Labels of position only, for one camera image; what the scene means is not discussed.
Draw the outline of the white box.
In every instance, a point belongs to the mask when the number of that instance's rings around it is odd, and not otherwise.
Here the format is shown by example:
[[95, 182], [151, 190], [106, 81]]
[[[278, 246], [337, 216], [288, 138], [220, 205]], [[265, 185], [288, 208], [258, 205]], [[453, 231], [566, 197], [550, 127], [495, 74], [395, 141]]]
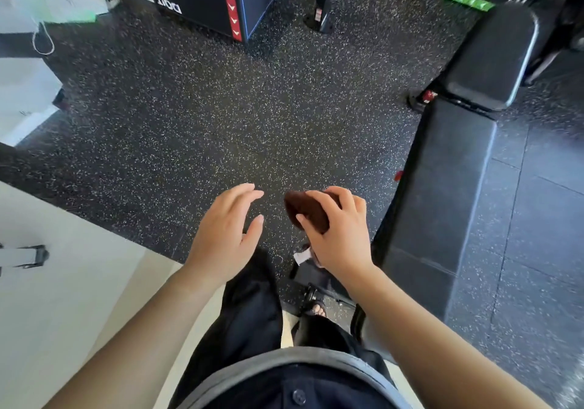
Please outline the white box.
[[0, 143], [15, 147], [57, 111], [62, 83], [41, 58], [0, 58]]

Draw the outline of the dark brown cloth pad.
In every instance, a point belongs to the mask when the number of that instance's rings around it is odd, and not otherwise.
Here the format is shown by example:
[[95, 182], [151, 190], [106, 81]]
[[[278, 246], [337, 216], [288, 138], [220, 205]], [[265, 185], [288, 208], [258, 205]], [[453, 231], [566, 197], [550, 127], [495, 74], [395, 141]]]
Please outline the dark brown cloth pad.
[[301, 214], [312, 223], [318, 233], [324, 234], [329, 230], [330, 224], [325, 210], [306, 192], [288, 191], [284, 195], [284, 206], [288, 218], [296, 228], [303, 229], [297, 220], [297, 215]]

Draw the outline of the black padded weight bench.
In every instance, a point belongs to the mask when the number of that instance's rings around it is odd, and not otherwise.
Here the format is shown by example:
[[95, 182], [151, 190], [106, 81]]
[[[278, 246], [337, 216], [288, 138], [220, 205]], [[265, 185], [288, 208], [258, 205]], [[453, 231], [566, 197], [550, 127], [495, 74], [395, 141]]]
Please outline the black padded weight bench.
[[497, 124], [515, 100], [539, 31], [508, 2], [473, 26], [428, 85], [403, 173], [371, 244], [374, 263], [421, 306], [447, 320]]

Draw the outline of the person's right forearm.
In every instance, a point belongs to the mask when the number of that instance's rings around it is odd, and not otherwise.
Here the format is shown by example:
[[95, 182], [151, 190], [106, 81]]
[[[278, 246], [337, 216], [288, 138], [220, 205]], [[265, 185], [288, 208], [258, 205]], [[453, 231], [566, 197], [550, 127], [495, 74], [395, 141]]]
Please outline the person's right forearm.
[[426, 409], [552, 409], [373, 264], [351, 267], [338, 278]]

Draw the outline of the person's right hand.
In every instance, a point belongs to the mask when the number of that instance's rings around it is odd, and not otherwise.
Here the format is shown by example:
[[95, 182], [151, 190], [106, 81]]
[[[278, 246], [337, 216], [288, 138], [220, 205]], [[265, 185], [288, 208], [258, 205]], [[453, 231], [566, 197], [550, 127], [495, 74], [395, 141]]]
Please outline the person's right hand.
[[[323, 208], [323, 191], [306, 191]], [[375, 276], [367, 226], [367, 204], [354, 196], [357, 214], [327, 215], [329, 230], [325, 235], [325, 250], [313, 250], [325, 269], [347, 289], [369, 285]]]

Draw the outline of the person's left hand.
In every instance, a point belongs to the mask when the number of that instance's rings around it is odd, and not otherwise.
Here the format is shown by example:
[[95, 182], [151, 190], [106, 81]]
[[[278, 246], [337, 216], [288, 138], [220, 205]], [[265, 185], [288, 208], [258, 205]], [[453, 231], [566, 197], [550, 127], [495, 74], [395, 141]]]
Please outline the person's left hand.
[[217, 289], [243, 269], [250, 260], [243, 259], [240, 252], [242, 235], [249, 227], [245, 227], [245, 220], [252, 203], [263, 195], [255, 188], [235, 201], [214, 200], [199, 224], [184, 265], [191, 278]]

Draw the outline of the black machine frame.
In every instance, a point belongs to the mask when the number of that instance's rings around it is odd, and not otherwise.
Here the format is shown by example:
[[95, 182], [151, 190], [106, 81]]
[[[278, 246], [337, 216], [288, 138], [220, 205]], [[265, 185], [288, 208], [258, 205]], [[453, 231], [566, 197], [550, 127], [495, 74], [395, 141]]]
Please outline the black machine frame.
[[531, 87], [560, 53], [567, 50], [584, 52], [584, 0], [564, 0], [554, 29], [542, 50], [530, 62], [522, 86]]

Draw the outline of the person's left forearm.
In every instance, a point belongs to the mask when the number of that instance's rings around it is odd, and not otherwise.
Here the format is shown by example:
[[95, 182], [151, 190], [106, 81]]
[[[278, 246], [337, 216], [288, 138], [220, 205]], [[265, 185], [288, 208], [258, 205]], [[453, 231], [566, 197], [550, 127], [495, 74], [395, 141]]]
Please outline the person's left forearm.
[[184, 265], [43, 409], [153, 409], [197, 318], [228, 277]]

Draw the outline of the black trousers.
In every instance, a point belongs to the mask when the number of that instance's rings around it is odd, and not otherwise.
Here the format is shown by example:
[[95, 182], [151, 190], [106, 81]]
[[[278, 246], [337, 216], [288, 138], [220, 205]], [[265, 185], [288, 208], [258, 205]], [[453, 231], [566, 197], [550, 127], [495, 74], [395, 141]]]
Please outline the black trousers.
[[[281, 349], [282, 333], [283, 311], [272, 262], [265, 250], [256, 250], [243, 270], [226, 283], [220, 315], [196, 346], [169, 409], [180, 404], [214, 372]], [[301, 315], [294, 334], [294, 346], [332, 349], [353, 355], [392, 382], [382, 357], [364, 349], [328, 318]]]

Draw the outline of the dark shirt grey hem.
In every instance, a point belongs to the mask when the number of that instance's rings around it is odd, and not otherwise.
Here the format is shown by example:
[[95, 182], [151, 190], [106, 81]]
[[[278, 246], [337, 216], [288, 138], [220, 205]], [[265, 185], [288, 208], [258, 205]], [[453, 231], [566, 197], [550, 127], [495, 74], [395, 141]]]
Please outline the dark shirt grey hem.
[[353, 355], [293, 346], [222, 368], [172, 409], [412, 409], [393, 383]]

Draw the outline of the black rack post foot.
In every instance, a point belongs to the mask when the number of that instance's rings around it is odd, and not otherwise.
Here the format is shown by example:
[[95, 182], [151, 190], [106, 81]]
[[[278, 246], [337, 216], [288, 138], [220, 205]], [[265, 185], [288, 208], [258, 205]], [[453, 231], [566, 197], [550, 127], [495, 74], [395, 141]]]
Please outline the black rack post foot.
[[314, 10], [303, 18], [304, 24], [320, 34], [330, 34], [333, 29], [330, 11], [332, 0], [315, 0]]

